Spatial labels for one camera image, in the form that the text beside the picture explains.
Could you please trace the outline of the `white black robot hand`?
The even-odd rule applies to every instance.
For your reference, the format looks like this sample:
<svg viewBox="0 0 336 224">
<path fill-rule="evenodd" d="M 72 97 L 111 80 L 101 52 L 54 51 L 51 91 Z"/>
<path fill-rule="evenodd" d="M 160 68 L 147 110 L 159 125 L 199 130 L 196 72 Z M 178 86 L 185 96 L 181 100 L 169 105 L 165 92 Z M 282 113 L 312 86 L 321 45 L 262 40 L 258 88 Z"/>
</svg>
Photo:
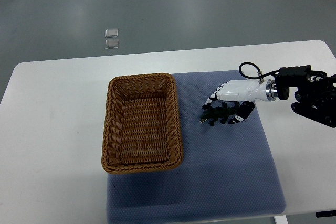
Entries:
<svg viewBox="0 0 336 224">
<path fill-rule="evenodd" d="M 212 111 L 214 101 L 222 101 L 222 107 L 227 108 L 227 102 L 234 102 L 234 108 L 227 108 L 227 112 L 234 112 L 229 124 L 237 124 L 246 120 L 255 108 L 254 101 L 274 101 L 278 92 L 274 80 L 231 80 L 221 84 L 202 105 L 203 110 Z"/>
</svg>

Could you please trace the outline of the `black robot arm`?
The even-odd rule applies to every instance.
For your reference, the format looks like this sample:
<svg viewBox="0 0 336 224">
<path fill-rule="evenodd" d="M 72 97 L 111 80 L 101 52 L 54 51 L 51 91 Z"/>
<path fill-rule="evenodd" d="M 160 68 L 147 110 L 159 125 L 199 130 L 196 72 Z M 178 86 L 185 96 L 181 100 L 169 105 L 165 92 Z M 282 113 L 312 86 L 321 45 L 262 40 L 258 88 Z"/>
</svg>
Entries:
<svg viewBox="0 0 336 224">
<path fill-rule="evenodd" d="M 335 128 L 335 75 L 329 77 L 307 65 L 280 68 L 274 77 L 280 100 L 289 98 L 291 87 L 297 88 L 291 105 L 294 113 Z"/>
</svg>

